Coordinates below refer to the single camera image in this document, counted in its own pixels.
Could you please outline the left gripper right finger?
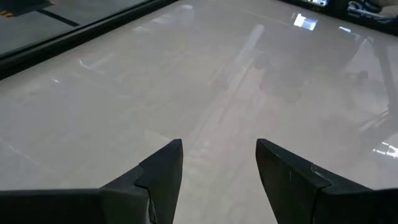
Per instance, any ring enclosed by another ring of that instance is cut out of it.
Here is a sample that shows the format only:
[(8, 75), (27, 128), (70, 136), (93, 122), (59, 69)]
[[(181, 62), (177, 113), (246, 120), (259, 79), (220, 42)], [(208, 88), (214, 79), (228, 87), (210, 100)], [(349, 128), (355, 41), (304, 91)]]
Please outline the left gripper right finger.
[(343, 193), (369, 190), (266, 139), (256, 141), (256, 162), (278, 223), (313, 223), (319, 193), (327, 187)]

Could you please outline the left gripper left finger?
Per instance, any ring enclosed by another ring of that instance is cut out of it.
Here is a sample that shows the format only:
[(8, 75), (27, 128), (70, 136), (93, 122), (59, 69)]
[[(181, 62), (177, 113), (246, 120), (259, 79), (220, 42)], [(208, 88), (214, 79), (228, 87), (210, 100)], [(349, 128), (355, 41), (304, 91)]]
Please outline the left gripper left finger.
[(102, 186), (106, 223), (173, 223), (182, 164), (182, 140), (174, 139)]

